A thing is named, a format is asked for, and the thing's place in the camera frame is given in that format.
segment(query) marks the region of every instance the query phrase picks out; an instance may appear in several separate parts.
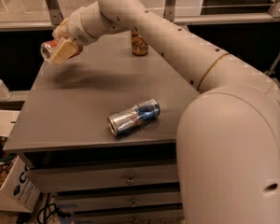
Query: blue and silver can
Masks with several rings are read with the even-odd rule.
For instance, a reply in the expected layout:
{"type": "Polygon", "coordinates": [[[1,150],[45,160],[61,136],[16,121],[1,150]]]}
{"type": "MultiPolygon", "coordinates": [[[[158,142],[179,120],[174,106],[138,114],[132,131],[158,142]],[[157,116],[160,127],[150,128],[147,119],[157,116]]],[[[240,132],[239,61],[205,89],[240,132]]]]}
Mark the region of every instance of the blue and silver can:
{"type": "Polygon", "coordinates": [[[160,114],[160,106],[154,99],[139,103],[134,107],[108,117],[109,127],[115,136],[155,119],[160,114]]]}

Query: desk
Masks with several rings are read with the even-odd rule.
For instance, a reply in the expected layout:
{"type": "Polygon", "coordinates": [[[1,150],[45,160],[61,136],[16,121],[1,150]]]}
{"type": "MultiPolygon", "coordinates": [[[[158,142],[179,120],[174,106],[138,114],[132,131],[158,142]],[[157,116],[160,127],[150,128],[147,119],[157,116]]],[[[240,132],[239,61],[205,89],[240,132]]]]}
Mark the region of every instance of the desk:
{"type": "Polygon", "coordinates": [[[129,33],[106,35],[62,65],[43,63],[5,151],[77,223],[180,217],[175,134],[197,95],[153,48],[135,57],[129,33]],[[161,107],[156,120],[119,137],[110,132],[108,116],[150,98],[161,107]]]}

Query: gray tabletop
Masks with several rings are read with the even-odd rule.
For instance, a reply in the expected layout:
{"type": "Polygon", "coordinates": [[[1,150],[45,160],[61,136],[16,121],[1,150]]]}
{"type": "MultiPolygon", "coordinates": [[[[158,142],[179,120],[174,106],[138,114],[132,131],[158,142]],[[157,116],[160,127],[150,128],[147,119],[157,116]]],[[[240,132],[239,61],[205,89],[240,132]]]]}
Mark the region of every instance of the gray tabletop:
{"type": "Polygon", "coordinates": [[[131,52],[129,33],[106,35],[61,65],[43,63],[6,152],[174,142],[178,121],[198,93],[153,48],[131,52]],[[159,117],[115,137],[107,117],[154,98],[159,117]]]}

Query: cardboard box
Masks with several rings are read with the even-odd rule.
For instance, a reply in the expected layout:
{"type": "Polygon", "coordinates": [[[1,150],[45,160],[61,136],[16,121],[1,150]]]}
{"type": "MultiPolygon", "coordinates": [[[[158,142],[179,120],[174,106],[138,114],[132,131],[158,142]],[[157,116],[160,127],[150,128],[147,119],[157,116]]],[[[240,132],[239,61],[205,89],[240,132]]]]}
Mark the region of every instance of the cardboard box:
{"type": "Polygon", "coordinates": [[[0,210],[32,213],[39,189],[26,178],[27,166],[17,157],[7,179],[0,188],[0,210]]]}

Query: drawer knob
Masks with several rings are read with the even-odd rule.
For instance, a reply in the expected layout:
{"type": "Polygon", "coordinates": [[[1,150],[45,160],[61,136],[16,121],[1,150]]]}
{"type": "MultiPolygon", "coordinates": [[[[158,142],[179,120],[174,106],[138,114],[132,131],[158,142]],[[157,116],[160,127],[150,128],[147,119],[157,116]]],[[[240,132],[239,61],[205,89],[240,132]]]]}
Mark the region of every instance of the drawer knob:
{"type": "Polygon", "coordinates": [[[135,207],[137,207],[137,203],[134,200],[132,200],[131,208],[135,208],[135,207]]]}
{"type": "Polygon", "coordinates": [[[126,181],[127,185],[134,185],[136,181],[133,180],[133,177],[131,175],[128,176],[128,180],[126,181]]]}

